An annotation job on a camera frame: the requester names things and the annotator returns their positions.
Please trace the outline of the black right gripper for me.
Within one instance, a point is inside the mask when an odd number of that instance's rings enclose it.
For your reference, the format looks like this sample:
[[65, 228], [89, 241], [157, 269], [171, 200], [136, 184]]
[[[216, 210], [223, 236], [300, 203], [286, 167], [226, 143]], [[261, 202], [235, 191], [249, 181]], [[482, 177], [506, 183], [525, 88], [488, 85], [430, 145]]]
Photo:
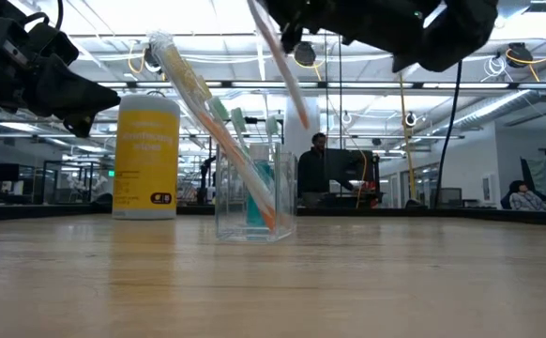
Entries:
[[347, 40], [342, 27], [350, 10], [355, 26], [348, 36], [393, 55], [394, 67], [419, 63], [442, 67], [443, 56], [428, 40], [425, 20], [442, 0], [265, 0], [265, 9], [279, 25], [281, 48], [291, 53], [301, 41], [303, 29], [333, 32]]

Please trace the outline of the teal toothpaste tube white cap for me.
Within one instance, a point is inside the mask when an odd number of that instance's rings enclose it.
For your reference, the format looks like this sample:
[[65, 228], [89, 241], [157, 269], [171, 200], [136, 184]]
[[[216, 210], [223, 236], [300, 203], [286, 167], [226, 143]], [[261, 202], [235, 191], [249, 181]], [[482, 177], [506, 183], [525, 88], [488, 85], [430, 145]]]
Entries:
[[[274, 174], [269, 163], [269, 146], [265, 144], [250, 144], [249, 154], [258, 168], [259, 176], [268, 186], [274, 185]], [[265, 220], [250, 193], [246, 204], [247, 225], [250, 227], [266, 227]]]

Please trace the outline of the yellow wipes canister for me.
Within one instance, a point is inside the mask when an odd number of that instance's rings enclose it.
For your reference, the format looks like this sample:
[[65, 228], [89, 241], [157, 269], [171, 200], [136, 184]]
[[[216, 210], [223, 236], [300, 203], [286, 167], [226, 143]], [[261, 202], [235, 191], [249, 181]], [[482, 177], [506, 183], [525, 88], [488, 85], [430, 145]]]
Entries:
[[180, 108], [148, 95], [121, 99], [117, 118], [112, 216], [176, 217]]

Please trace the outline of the black monitor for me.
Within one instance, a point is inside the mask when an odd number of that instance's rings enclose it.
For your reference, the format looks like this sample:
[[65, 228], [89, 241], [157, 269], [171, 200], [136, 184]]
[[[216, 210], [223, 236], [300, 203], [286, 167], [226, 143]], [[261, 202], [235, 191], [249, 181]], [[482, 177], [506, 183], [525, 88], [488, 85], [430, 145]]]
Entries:
[[380, 158], [369, 150], [328, 148], [326, 176], [334, 182], [348, 182], [356, 192], [357, 208], [373, 209], [382, 202], [380, 187]]

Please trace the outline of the standing person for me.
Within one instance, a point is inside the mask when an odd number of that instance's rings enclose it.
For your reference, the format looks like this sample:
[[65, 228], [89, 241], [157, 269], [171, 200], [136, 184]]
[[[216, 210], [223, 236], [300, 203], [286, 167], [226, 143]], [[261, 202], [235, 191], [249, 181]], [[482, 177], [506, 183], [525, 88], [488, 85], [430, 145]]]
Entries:
[[302, 205], [314, 208], [329, 191], [329, 180], [325, 172], [326, 136], [315, 133], [311, 138], [311, 149], [298, 160], [297, 192]]

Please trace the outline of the clear acrylic toothbrush holder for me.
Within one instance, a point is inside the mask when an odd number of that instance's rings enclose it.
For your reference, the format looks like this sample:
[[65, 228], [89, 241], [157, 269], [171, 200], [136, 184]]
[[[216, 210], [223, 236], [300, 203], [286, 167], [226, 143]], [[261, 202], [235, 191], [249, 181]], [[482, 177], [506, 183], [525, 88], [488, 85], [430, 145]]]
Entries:
[[273, 193], [276, 228], [247, 225], [247, 191], [242, 178], [230, 164], [220, 146], [216, 159], [215, 222], [217, 237], [233, 241], [274, 242], [291, 235], [296, 229], [296, 156], [283, 144], [274, 142], [269, 163], [274, 174]]

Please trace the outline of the seated person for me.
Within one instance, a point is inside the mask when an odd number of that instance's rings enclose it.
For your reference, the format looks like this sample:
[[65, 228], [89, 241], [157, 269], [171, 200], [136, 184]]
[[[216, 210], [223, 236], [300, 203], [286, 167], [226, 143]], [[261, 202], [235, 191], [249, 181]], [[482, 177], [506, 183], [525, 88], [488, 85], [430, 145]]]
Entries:
[[500, 201], [502, 209], [519, 211], [546, 210], [546, 203], [527, 188], [522, 180], [514, 180], [508, 186], [508, 193]]

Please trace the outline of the black aluminium table frame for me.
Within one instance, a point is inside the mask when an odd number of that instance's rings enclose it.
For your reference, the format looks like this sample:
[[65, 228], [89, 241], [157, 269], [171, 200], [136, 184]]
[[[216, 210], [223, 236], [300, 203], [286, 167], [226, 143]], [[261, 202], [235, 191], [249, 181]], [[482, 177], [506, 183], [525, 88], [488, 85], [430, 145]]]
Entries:
[[[94, 204], [52, 206], [0, 206], [0, 221], [109, 214], [110, 209]], [[489, 208], [454, 209], [352, 209], [352, 208], [300, 208], [298, 217], [412, 217], [412, 218], [463, 218], [509, 223], [546, 225], [546, 211], [513, 211]]]

